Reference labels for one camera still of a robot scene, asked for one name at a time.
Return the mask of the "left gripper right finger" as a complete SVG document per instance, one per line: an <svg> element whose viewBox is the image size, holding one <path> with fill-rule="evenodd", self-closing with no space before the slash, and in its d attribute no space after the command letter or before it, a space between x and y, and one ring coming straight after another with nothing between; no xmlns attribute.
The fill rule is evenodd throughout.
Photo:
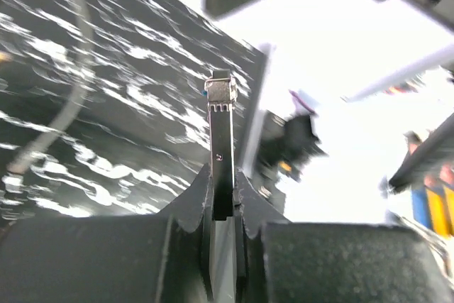
<svg viewBox="0 0 454 303"><path fill-rule="evenodd" d="M452 302L427 242L398 225L292 223L243 174L238 302Z"/></svg>

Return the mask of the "silver transceiver module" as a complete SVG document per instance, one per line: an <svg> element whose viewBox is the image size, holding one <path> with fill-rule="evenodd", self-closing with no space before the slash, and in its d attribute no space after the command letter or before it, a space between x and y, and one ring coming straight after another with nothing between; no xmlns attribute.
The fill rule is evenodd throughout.
<svg viewBox="0 0 454 303"><path fill-rule="evenodd" d="M214 70L205 81L211 143L213 217L224 221L233 215L235 186L233 105L237 99L236 80L229 70Z"/></svg>

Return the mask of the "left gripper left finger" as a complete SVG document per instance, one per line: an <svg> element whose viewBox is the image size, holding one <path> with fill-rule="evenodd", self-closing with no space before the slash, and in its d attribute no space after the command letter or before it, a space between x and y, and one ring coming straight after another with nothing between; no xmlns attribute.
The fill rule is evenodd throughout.
<svg viewBox="0 0 454 303"><path fill-rule="evenodd" d="M211 302L209 167L157 214L31 218L1 236L2 302Z"/></svg>

